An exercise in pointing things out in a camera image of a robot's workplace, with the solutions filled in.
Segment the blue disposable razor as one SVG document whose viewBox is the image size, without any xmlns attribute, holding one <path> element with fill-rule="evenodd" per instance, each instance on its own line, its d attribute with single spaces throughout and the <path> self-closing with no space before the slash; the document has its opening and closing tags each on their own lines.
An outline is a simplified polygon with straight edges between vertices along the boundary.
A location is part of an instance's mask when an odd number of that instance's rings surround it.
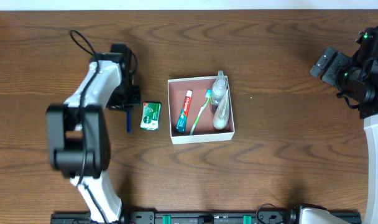
<svg viewBox="0 0 378 224">
<path fill-rule="evenodd" d="M 131 134 L 132 131 L 131 110 L 126 111 L 126 131 L 128 134 Z"/>
</svg>

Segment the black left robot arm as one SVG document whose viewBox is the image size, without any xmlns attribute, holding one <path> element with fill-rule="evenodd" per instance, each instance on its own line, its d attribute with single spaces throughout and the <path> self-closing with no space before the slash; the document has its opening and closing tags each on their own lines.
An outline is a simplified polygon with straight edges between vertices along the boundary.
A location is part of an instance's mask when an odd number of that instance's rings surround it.
<svg viewBox="0 0 378 224">
<path fill-rule="evenodd" d="M 50 165 L 80 191 L 93 223 L 128 221 L 109 178 L 111 144 L 104 110 L 130 113 L 140 104 L 136 70 L 131 68 L 136 62 L 130 50 L 93 54 L 76 92 L 46 111 Z"/>
</svg>

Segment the white patterned lotion tube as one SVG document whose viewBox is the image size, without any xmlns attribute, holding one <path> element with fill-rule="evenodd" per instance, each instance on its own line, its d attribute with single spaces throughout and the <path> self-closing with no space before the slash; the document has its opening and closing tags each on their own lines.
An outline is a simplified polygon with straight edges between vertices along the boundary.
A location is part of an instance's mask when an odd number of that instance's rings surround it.
<svg viewBox="0 0 378 224">
<path fill-rule="evenodd" d="M 221 99 L 213 117 L 213 127 L 222 130 L 229 121 L 229 91 L 227 90 Z"/>
</svg>

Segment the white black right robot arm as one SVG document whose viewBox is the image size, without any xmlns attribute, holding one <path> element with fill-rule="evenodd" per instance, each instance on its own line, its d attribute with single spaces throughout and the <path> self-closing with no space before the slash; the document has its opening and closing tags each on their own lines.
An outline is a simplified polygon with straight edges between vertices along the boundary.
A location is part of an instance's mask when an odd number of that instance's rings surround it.
<svg viewBox="0 0 378 224">
<path fill-rule="evenodd" d="M 378 57 L 352 59 L 332 47 L 322 53 L 310 74 L 338 89 L 337 96 L 354 99 L 367 138 L 368 198 L 364 223 L 378 223 Z"/>
</svg>

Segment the green white soap packet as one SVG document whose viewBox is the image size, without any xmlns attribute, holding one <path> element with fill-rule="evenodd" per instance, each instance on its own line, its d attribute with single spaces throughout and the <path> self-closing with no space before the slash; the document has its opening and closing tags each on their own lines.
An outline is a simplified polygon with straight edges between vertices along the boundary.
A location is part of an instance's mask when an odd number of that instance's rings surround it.
<svg viewBox="0 0 378 224">
<path fill-rule="evenodd" d="M 162 105 L 154 102 L 144 102 L 141 118 L 141 129 L 155 131 L 159 128 Z"/>
</svg>

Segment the clear pump soap bottle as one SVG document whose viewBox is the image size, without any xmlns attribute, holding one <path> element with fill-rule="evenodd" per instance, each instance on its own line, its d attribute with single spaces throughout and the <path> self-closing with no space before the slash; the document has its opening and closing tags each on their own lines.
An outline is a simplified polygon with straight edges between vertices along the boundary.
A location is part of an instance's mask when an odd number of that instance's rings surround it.
<svg viewBox="0 0 378 224">
<path fill-rule="evenodd" d="M 224 77 L 224 72 L 222 70 L 219 70 L 216 80 L 212 86 L 211 104 L 218 106 L 220 101 L 223 99 L 223 96 L 225 95 L 227 89 L 228 82 Z"/>
</svg>

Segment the red green toothpaste tube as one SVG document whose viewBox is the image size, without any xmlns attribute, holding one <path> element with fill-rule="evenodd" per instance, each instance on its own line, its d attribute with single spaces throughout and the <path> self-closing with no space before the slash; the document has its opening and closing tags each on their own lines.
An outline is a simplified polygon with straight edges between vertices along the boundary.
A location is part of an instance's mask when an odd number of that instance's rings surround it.
<svg viewBox="0 0 378 224">
<path fill-rule="evenodd" d="M 184 133 L 186 130 L 187 118 L 188 118 L 188 112 L 189 112 L 190 103 L 192 99 L 192 94 L 193 94 L 193 91 L 188 90 L 185 95 L 183 106 L 179 114 L 177 125 L 175 128 L 175 130 L 178 131 L 179 133 Z"/>
</svg>

